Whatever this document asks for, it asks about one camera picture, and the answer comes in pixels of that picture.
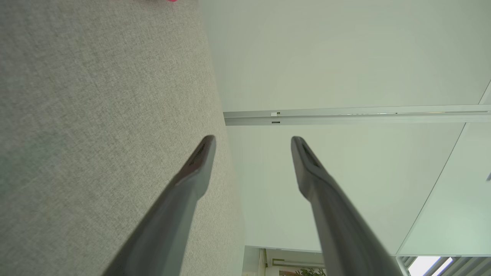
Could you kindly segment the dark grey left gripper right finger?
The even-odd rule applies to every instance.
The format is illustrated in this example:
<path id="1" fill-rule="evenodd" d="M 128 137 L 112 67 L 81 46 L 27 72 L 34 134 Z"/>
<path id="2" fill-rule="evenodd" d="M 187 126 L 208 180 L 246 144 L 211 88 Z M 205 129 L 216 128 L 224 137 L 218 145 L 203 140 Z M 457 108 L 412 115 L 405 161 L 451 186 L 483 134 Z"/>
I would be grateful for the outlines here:
<path id="1" fill-rule="evenodd" d="M 313 211 L 326 276 L 403 276 L 302 137 L 293 136 L 291 152 L 299 190 Z"/>

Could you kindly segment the white ceiling track rail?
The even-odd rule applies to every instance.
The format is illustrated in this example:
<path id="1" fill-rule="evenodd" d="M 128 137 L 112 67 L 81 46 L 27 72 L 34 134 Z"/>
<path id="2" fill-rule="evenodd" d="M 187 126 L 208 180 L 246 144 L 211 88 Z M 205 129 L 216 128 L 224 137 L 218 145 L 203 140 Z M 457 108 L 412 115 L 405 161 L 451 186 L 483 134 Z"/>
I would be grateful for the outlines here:
<path id="1" fill-rule="evenodd" d="M 491 122 L 491 104 L 223 112 L 227 126 Z"/>

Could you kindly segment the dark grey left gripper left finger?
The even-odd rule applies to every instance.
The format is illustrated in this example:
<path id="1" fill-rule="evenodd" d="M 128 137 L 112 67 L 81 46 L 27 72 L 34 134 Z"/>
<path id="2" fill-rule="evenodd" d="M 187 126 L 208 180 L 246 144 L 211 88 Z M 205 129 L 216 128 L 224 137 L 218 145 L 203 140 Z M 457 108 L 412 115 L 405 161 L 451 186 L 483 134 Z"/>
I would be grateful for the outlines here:
<path id="1" fill-rule="evenodd" d="M 205 136 L 103 276 L 179 276 L 195 208 L 210 183 L 215 152 L 215 136 Z"/>

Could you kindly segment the grey fabric panel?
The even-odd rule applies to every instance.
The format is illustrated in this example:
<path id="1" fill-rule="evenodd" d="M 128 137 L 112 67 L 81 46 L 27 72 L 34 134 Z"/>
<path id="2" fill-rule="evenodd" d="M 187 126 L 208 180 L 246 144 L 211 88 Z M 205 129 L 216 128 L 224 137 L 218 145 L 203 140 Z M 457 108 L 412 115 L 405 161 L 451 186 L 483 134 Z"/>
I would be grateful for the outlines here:
<path id="1" fill-rule="evenodd" d="M 241 276 L 200 1 L 0 0 L 0 276 L 102 275 L 207 135 L 179 276 Z"/>

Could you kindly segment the green potted plant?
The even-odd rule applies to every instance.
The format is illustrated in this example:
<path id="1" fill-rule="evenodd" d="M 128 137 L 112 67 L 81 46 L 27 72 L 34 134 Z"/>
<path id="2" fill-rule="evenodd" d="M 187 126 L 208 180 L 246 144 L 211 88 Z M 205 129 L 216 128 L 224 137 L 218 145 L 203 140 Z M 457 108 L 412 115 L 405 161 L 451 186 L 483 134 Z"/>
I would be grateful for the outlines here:
<path id="1" fill-rule="evenodd" d="M 302 268 L 296 271 L 280 270 L 280 276 L 326 276 L 323 269 Z"/>

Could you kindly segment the window with blinds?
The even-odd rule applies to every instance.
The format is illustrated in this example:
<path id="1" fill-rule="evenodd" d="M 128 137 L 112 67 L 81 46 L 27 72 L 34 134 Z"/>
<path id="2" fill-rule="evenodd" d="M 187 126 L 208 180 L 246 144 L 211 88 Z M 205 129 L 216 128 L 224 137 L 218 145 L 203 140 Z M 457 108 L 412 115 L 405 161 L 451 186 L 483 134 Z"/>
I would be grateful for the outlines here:
<path id="1" fill-rule="evenodd" d="M 491 276 L 491 256 L 398 256 L 395 260 L 403 276 Z"/>

